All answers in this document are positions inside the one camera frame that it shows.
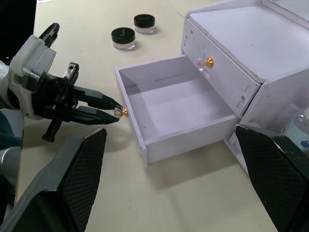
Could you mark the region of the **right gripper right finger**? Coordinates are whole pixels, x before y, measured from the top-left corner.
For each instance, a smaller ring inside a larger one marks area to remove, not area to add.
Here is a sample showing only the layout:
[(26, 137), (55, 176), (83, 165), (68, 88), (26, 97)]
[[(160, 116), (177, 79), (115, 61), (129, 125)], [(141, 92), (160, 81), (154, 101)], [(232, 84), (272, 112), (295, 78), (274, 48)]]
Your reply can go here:
[(236, 125), (252, 186), (279, 232), (309, 230), (309, 158), (287, 136)]

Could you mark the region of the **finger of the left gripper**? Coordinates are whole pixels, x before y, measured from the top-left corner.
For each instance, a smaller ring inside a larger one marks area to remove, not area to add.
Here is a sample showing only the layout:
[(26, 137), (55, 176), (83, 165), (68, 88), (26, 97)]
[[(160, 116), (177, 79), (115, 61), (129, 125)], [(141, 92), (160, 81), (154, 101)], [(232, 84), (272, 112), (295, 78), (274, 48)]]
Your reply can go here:
[(123, 109), (118, 102), (99, 91), (83, 87), (73, 87), (72, 91), (76, 100), (86, 102), (90, 107), (102, 110)]
[(79, 106), (67, 110), (67, 121), (84, 125), (107, 125), (118, 122), (119, 118), (96, 108)]

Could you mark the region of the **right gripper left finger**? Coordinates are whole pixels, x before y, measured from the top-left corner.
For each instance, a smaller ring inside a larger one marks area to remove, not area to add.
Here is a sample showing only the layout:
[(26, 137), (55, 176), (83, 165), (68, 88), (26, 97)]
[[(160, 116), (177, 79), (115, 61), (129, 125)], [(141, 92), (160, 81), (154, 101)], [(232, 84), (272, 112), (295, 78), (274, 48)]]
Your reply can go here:
[(100, 182), (107, 131), (67, 139), (0, 226), (2, 232), (83, 232)]

